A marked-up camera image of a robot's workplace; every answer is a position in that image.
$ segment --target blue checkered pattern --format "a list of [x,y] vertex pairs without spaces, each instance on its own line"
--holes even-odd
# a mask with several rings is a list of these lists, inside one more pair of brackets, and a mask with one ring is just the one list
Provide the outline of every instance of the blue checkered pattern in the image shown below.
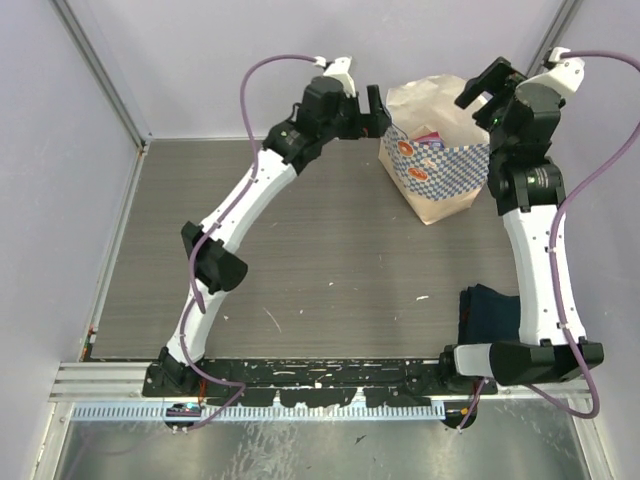
[[[429,200],[444,200],[481,187],[489,171],[489,145],[430,148],[408,140],[404,132],[391,126],[382,139],[393,169],[405,188]],[[398,142],[413,148],[412,156],[398,150]],[[409,174],[411,167],[427,173],[426,180]]]

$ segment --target gray wooden floor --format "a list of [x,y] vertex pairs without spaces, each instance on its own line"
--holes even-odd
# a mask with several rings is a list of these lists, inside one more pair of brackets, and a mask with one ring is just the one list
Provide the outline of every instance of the gray wooden floor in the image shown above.
[[[220,310],[209,356],[433,357],[456,340],[461,289],[517,293],[489,193],[424,226],[377,149],[372,140],[333,142],[267,207],[238,252],[249,275]],[[158,354],[187,294],[180,229],[217,207],[249,163],[245,141],[152,145],[95,357]]]

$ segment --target black metal base plate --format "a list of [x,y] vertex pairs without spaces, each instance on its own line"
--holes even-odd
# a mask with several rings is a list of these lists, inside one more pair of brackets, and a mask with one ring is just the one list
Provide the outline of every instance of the black metal base plate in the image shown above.
[[[247,385],[244,406],[271,406],[276,392],[280,403],[310,408],[351,403],[358,388],[368,407],[430,405],[433,395],[471,394],[473,378],[453,385],[440,381],[438,364],[431,359],[203,359],[198,366],[209,375]],[[152,362],[142,394],[145,397],[202,396],[210,405],[222,405],[235,389],[207,383],[178,387],[166,378],[161,364]],[[483,394],[497,391],[487,385]]]

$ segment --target dark blue cloth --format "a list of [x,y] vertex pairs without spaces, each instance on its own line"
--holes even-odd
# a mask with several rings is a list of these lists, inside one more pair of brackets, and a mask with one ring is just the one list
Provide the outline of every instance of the dark blue cloth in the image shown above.
[[458,344],[519,340],[520,297],[502,295],[484,285],[460,292]]

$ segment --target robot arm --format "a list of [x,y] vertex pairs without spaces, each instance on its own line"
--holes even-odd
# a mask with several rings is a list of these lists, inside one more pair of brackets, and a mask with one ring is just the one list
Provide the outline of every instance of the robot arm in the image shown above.
[[[196,256],[196,285],[203,296],[205,313],[192,308],[184,332],[184,342],[195,362],[204,356],[205,341],[224,298],[246,276],[248,267],[235,253],[264,208],[334,138],[379,138],[391,125],[376,85],[367,87],[370,113],[360,112],[358,94],[349,74],[350,58],[338,58],[327,64],[319,57],[318,63],[324,68],[323,75],[315,77],[306,87],[294,113],[269,131],[258,152],[257,165],[249,169],[225,201],[200,225],[188,222],[182,229],[190,256],[222,212],[231,209]],[[192,301],[193,292],[189,291],[183,314]],[[184,385],[189,376],[180,336],[178,326],[159,357],[166,377],[176,385]]]
[[589,368],[602,363],[599,343],[586,340],[575,308],[560,225],[556,258],[568,322],[559,322],[551,283],[549,238],[564,200],[559,168],[545,156],[560,121],[560,108],[580,86],[584,62],[561,60],[556,48],[541,75],[527,79],[499,58],[470,80],[456,104],[466,108],[484,92],[492,95],[473,117],[490,132],[488,184],[514,251],[520,290],[520,342],[447,347],[441,365],[448,375],[494,378],[502,385],[562,382],[579,375],[564,329],[569,329]]

